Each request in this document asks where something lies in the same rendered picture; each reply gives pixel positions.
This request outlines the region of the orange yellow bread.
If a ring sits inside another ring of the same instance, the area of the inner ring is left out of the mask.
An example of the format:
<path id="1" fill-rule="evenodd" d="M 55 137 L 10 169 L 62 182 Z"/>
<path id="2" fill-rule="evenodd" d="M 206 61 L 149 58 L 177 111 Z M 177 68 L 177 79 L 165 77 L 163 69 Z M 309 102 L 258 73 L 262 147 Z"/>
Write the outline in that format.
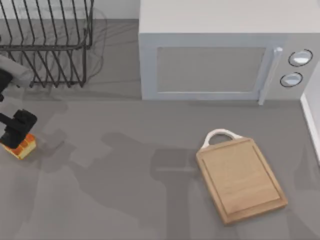
<path id="1" fill-rule="evenodd" d="M 28 133 L 25 139 L 19 144 L 17 148 L 10 148 L 3 145 L 3 148 L 16 157 L 19 160 L 23 160 L 27 155 L 29 155 L 36 147 L 37 142 L 33 134 Z"/>

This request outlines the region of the microwave oven door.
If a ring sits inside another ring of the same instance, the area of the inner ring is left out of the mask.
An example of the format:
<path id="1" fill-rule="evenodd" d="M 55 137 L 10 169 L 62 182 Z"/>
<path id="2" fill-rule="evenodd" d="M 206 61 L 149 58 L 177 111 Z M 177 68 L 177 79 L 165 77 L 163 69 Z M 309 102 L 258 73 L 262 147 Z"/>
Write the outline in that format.
<path id="1" fill-rule="evenodd" d="M 251 34 L 140 33 L 142 98 L 256 101 L 274 46 Z"/>

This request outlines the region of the pale microwave oven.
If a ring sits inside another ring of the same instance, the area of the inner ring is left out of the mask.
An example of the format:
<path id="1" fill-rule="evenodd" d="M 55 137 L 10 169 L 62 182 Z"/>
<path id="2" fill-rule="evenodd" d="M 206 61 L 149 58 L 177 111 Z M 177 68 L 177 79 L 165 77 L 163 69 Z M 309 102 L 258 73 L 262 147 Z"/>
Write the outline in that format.
<path id="1" fill-rule="evenodd" d="M 138 45 L 145 33 L 269 37 L 283 52 L 265 102 L 295 101 L 320 61 L 320 0 L 140 0 Z M 290 55 L 302 50 L 310 50 L 312 60 L 290 65 Z M 294 72 L 302 82 L 283 87 L 281 77 Z"/>

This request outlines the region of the small microwave knob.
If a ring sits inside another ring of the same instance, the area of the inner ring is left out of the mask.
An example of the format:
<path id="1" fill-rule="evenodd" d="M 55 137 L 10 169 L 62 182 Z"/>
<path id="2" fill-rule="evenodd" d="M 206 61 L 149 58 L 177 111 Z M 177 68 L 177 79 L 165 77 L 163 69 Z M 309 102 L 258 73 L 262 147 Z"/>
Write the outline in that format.
<path id="1" fill-rule="evenodd" d="M 280 79 L 280 84 L 285 88 L 292 88 L 298 86 L 303 81 L 303 75 L 299 72 L 292 72 L 283 75 Z"/>

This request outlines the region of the large microwave knob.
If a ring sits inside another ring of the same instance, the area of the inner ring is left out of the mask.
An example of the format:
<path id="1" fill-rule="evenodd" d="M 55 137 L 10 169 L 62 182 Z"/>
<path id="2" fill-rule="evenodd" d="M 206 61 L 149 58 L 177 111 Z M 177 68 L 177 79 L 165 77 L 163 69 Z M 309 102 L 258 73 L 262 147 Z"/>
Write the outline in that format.
<path id="1" fill-rule="evenodd" d="M 293 52 L 289 56 L 288 62 L 293 67 L 302 67 L 307 65 L 312 59 L 313 53 L 308 49 L 304 49 L 301 51 Z"/>

